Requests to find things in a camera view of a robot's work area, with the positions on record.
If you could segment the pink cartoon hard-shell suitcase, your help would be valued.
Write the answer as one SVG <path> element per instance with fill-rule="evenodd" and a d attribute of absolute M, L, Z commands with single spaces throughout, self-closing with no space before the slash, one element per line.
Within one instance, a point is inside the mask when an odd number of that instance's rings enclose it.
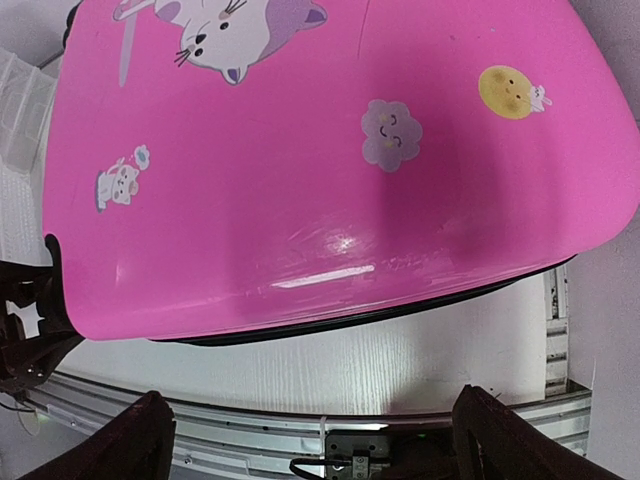
<path fill-rule="evenodd" d="M 248 341 L 487 292 L 638 204 L 566 1 L 84 1 L 43 230 L 83 337 Z"/>

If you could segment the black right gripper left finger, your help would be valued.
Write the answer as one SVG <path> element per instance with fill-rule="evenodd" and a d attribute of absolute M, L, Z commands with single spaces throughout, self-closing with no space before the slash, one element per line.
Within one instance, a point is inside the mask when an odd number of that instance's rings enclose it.
<path fill-rule="evenodd" d="M 167 479 L 176 422 L 167 401 L 149 391 L 87 440 L 25 474 L 27 480 Z"/>

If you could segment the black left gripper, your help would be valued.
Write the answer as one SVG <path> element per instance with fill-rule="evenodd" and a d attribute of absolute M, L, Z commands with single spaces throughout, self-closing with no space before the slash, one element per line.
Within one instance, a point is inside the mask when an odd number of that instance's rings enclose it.
<path fill-rule="evenodd" d="M 62 255 L 45 237 L 50 266 L 1 262 L 1 392 L 24 395 L 45 383 L 83 336 L 67 314 Z"/>

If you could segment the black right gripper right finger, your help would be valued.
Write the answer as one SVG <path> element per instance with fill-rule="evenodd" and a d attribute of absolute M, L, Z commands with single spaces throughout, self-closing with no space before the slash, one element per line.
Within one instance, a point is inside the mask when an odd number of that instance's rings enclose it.
<path fill-rule="evenodd" d="M 462 479 L 616 479 L 535 429 L 484 389 L 466 385 L 452 410 Z"/>

